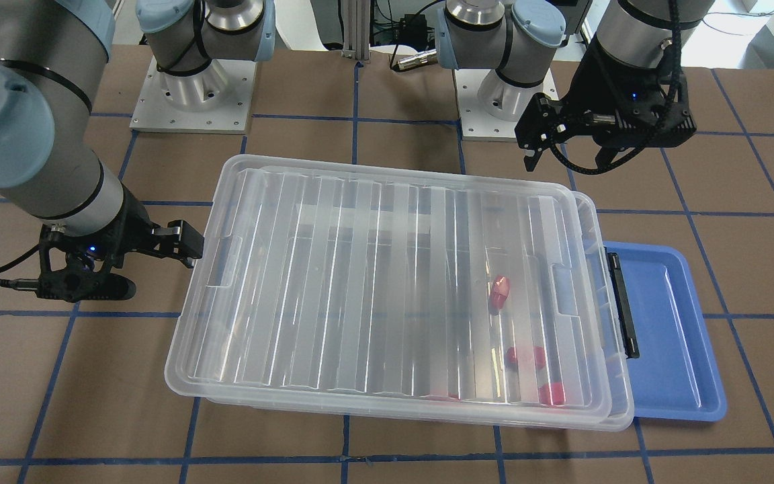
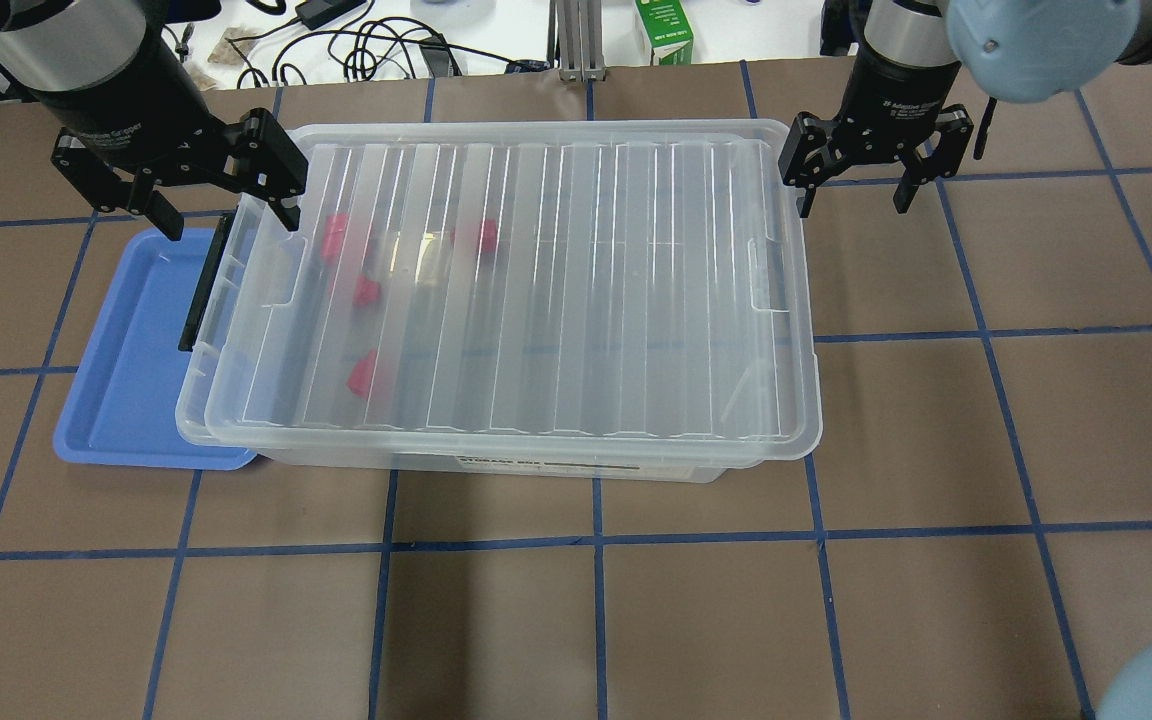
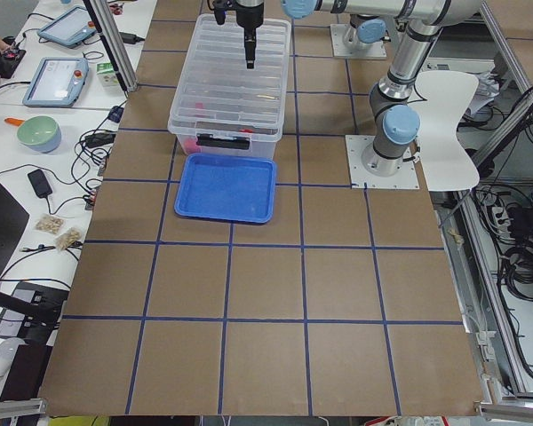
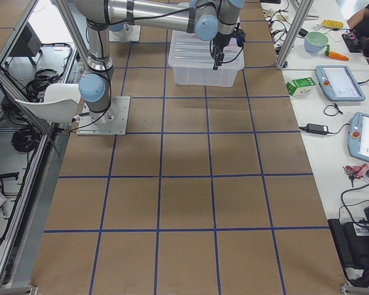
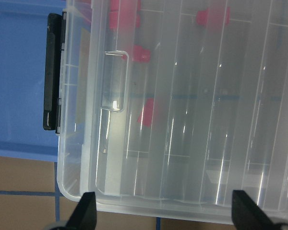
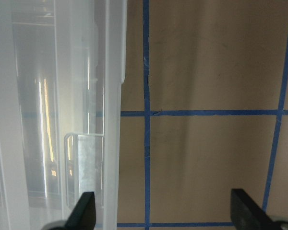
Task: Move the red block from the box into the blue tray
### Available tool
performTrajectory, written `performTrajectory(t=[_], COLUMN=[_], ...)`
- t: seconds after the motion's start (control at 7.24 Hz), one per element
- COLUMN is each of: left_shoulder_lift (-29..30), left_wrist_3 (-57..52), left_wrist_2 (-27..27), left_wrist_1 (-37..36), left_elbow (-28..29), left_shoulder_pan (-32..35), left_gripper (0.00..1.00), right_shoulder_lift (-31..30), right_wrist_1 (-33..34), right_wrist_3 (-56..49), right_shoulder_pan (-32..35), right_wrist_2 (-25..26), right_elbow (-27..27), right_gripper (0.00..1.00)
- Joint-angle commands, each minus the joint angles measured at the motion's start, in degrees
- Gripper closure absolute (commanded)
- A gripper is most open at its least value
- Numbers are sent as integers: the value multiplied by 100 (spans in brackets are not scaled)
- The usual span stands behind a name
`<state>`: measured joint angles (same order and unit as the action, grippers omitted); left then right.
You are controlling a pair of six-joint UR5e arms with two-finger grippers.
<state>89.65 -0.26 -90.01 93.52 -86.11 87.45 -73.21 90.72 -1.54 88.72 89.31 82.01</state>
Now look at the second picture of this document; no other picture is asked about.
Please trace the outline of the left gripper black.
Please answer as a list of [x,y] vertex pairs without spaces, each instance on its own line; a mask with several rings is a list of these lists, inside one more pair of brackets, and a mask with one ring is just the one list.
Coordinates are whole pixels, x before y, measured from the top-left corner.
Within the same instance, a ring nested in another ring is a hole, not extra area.
[[126,209],[177,242],[184,219],[160,188],[211,184],[300,228],[306,156],[270,109],[215,118],[151,20],[35,20],[31,91],[88,152],[58,165],[94,209]]

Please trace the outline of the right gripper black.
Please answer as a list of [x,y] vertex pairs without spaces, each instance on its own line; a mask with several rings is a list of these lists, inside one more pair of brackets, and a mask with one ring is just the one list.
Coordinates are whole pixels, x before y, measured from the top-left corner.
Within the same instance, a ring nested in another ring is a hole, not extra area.
[[835,115],[799,111],[788,128],[780,176],[797,191],[797,217],[810,217],[827,179],[854,167],[904,168],[893,191],[897,214],[908,213],[922,185],[956,176],[973,135],[965,106],[947,103],[961,68],[908,67],[861,50]]

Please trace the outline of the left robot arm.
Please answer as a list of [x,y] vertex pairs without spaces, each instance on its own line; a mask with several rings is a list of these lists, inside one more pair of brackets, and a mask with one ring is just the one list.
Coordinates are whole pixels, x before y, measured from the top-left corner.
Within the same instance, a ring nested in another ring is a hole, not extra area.
[[165,1],[0,1],[0,65],[60,120],[51,162],[88,205],[179,240],[164,195],[207,184],[300,227],[306,156],[270,109],[225,123],[162,38]]

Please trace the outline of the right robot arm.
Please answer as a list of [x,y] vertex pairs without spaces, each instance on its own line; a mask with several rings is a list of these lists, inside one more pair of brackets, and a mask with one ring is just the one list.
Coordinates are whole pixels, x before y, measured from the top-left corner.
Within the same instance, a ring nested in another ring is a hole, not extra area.
[[820,53],[854,55],[838,113],[803,111],[780,158],[808,217],[824,182],[899,164],[893,206],[980,159],[996,105],[1070,94],[1152,65],[1152,1],[827,1]]

